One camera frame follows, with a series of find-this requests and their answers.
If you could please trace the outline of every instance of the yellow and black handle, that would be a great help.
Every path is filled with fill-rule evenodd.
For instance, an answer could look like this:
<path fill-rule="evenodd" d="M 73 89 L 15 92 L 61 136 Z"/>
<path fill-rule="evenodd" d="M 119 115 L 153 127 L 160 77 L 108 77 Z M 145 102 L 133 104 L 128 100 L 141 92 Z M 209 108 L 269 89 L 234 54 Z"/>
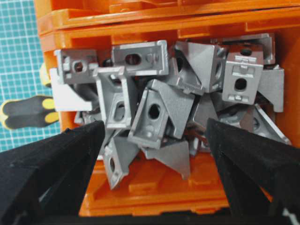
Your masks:
<path fill-rule="evenodd" d="M 0 106 L 0 121 L 7 129 L 42 128 L 58 119 L 51 96 L 37 95 L 23 100 L 8 100 Z"/>

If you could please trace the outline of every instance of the orange plastic bin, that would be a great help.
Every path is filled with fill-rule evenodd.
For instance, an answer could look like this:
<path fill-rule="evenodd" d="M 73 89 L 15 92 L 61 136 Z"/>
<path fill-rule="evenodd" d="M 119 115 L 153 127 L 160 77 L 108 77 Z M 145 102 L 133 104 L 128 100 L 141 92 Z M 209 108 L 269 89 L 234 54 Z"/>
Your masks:
<path fill-rule="evenodd" d="M 102 62 L 112 45 L 165 39 L 209 43 L 210 38 L 263 32 L 276 35 L 276 63 L 285 69 L 284 113 L 276 122 L 300 147 L 300 0 L 35 0 L 41 46 L 47 69 L 57 67 L 53 51 L 94 48 Z M 75 113 L 60 113 L 73 128 Z M 191 158 L 191 176 L 181 176 L 140 154 L 120 188 L 111 191 L 104 165 L 97 162 L 81 216 L 157 215 L 191 210 L 203 214 L 227 207 L 210 154 Z"/>

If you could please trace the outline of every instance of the bracket hole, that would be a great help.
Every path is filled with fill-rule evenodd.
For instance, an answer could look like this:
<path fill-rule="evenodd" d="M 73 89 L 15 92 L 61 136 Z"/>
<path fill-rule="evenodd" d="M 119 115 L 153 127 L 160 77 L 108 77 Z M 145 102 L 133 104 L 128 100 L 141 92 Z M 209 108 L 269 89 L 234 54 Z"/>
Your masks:
<path fill-rule="evenodd" d="M 153 104 L 148 111 L 148 115 L 150 119 L 156 120 L 159 117 L 159 114 L 160 114 L 159 105 Z"/>
<path fill-rule="evenodd" d="M 260 124 L 256 118 L 253 120 L 253 130 L 257 130 L 259 128 Z"/>
<path fill-rule="evenodd" d="M 74 71 L 80 73 L 83 71 L 83 63 L 82 62 L 77 62 L 74 64 Z"/>
<path fill-rule="evenodd" d="M 141 63 L 142 59 L 140 57 L 140 55 L 138 54 L 129 54 L 125 57 L 125 62 L 128 64 L 128 65 L 133 65 L 133 66 L 136 66 L 136 65 L 139 65 Z"/>
<path fill-rule="evenodd" d="M 111 171 L 114 172 L 115 164 L 114 164 L 113 158 L 111 158 L 111 159 L 109 160 L 109 167 L 110 167 Z"/>
<path fill-rule="evenodd" d="M 246 90 L 247 81 L 244 78 L 239 78 L 235 81 L 234 89 L 239 92 Z"/>
<path fill-rule="evenodd" d="M 250 56 L 252 55 L 252 50 L 250 48 L 242 48 L 240 50 L 241 55 Z"/>
<path fill-rule="evenodd" d="M 178 57 L 176 58 L 176 61 L 177 61 L 178 72 L 180 72 L 183 66 L 183 59 L 181 57 Z"/>
<path fill-rule="evenodd" d="M 222 71 L 222 63 L 219 61 L 217 63 L 217 68 L 216 68 L 216 79 L 220 79 L 221 77 L 221 71 Z"/>
<path fill-rule="evenodd" d="M 116 112 L 114 114 L 115 121 L 121 121 L 125 115 L 124 102 L 119 102 L 116 107 Z"/>

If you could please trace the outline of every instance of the aluminum angle bracket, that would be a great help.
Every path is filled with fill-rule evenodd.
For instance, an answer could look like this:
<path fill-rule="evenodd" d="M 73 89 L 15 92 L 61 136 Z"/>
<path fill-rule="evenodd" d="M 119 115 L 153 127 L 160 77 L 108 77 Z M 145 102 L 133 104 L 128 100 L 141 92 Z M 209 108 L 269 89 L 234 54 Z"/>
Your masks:
<path fill-rule="evenodd" d="M 137 104 L 137 88 L 125 67 L 99 67 L 96 80 L 102 120 L 107 129 L 129 129 Z"/>

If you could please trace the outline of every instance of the cutting mat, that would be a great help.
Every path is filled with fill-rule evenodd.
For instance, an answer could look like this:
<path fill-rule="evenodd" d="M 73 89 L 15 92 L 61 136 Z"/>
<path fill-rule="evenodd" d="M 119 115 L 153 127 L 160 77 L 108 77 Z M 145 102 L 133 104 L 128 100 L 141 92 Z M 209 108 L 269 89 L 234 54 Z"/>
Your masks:
<path fill-rule="evenodd" d="M 52 95 L 39 79 L 43 55 L 33 0 L 0 0 L 0 104 L 9 99 Z M 59 123 L 45 128 L 7 130 L 0 125 L 0 151 L 59 133 Z"/>

